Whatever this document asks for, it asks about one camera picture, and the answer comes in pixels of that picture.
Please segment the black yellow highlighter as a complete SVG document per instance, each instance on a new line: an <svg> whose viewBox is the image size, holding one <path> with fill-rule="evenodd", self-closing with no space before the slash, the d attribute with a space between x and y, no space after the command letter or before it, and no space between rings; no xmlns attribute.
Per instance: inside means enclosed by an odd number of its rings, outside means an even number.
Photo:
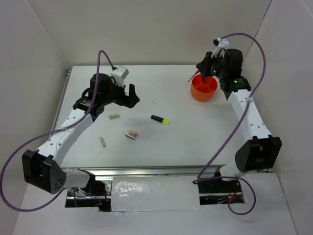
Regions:
<svg viewBox="0 0 313 235"><path fill-rule="evenodd" d="M155 121L157 121L157 122L160 122L160 123L162 123L162 124L165 124L165 125L168 125L168 124L170 123L169 120L164 119L164 118L159 117L159 116L155 116L155 115L151 115L151 119L152 119L152 120L155 120Z"/></svg>

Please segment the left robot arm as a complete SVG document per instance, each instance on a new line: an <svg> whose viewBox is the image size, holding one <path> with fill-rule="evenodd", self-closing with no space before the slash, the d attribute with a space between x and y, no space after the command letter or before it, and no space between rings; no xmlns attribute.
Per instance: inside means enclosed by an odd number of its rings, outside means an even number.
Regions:
<svg viewBox="0 0 313 235"><path fill-rule="evenodd" d="M129 92L125 92L124 80L128 74L126 68L119 67L110 75L93 75L90 87L74 103L60 127L61 131L35 151L27 150L22 155L23 175L27 183L51 194L63 188L79 188L83 194L92 195L97 187L105 188L94 174L83 169L61 168L61 164L72 145L103 113L106 105L115 103L133 108L140 101L133 84L129 85Z"/></svg>

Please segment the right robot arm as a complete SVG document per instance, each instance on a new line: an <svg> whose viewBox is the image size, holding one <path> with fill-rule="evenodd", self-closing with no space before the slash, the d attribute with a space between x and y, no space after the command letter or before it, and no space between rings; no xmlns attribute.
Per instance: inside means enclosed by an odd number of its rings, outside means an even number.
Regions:
<svg viewBox="0 0 313 235"><path fill-rule="evenodd" d="M214 174L215 190L224 192L230 187L230 181L251 171L273 168L282 142L275 137L264 124L252 97L252 88L241 75L243 55L237 49L224 49L221 54L207 52L204 59L196 65L201 75L215 76L225 98L231 104L239 120L235 126L241 129L244 144L235 153L234 160L220 168Z"/></svg>

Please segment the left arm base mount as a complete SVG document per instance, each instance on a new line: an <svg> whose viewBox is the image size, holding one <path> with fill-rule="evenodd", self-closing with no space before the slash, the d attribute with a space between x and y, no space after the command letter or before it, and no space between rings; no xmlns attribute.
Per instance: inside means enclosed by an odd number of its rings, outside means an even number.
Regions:
<svg viewBox="0 0 313 235"><path fill-rule="evenodd" d="M110 212L112 180L98 180L96 176L86 170L79 172L88 175L88 181L83 188L69 188L67 190L66 208L97 208L100 212Z"/></svg>

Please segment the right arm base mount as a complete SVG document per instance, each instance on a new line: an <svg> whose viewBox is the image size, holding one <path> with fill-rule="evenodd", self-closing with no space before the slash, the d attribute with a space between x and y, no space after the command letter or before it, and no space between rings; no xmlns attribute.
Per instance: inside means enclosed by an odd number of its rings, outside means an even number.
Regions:
<svg viewBox="0 0 313 235"><path fill-rule="evenodd" d="M200 205L217 205L232 203L243 203L242 188L238 180L231 179L224 181L223 179L194 180L193 184L198 186Z"/></svg>

